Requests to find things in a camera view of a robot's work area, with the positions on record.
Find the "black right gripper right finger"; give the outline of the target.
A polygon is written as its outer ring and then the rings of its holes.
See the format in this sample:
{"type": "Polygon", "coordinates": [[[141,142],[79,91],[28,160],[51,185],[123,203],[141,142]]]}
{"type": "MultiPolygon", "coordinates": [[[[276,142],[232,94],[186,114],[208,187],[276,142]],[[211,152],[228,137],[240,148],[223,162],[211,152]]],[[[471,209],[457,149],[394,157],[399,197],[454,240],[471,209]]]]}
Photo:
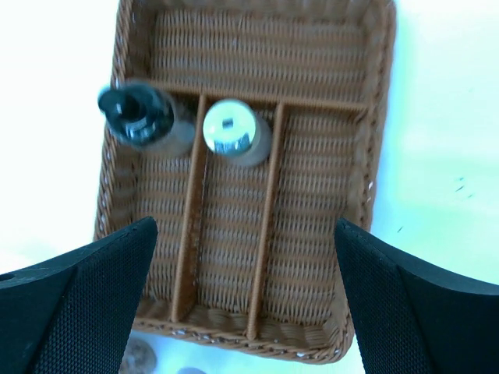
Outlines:
{"type": "Polygon", "coordinates": [[[498,286],[338,220],[334,243],[367,373],[496,373],[498,286]]]}

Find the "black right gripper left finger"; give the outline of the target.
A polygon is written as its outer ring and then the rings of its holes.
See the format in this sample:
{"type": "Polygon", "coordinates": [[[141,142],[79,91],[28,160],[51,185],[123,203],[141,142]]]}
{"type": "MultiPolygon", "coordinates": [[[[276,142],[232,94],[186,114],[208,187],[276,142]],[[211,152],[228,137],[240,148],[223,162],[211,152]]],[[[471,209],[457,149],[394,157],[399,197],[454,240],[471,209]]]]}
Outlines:
{"type": "Polygon", "coordinates": [[[3,373],[117,373],[157,241],[146,217],[1,275],[3,373]]]}

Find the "pink-capped spice bottle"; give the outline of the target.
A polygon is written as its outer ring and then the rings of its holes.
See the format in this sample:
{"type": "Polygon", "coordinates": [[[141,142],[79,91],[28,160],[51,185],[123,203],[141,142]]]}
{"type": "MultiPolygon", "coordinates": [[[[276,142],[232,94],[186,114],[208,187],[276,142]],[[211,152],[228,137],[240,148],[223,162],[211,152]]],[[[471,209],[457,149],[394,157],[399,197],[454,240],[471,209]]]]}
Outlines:
{"type": "Polygon", "coordinates": [[[139,338],[128,339],[119,374],[151,374],[157,366],[157,356],[153,348],[139,338]]]}

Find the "black-capped brown spice bottle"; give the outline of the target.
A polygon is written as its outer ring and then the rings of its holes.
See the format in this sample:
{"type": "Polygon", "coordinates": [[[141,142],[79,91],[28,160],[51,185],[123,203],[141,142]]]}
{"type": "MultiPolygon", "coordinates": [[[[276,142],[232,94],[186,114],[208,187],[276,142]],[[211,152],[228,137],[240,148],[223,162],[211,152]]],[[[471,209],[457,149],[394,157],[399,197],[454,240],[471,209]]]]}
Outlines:
{"type": "Polygon", "coordinates": [[[104,88],[97,97],[110,133],[136,150],[180,157],[195,137],[195,114],[186,103],[149,83],[104,88]]]}

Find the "green-capped white spice bottle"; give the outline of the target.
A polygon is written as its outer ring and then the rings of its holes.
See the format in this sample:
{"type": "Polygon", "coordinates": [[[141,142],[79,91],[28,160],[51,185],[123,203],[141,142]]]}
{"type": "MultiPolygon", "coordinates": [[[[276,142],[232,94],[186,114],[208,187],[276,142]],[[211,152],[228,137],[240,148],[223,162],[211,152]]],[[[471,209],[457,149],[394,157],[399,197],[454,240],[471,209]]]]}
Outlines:
{"type": "Polygon", "coordinates": [[[271,152],[272,131],[267,121],[237,99],[217,101],[208,109],[203,138],[211,152],[240,167],[256,166],[271,152]]]}

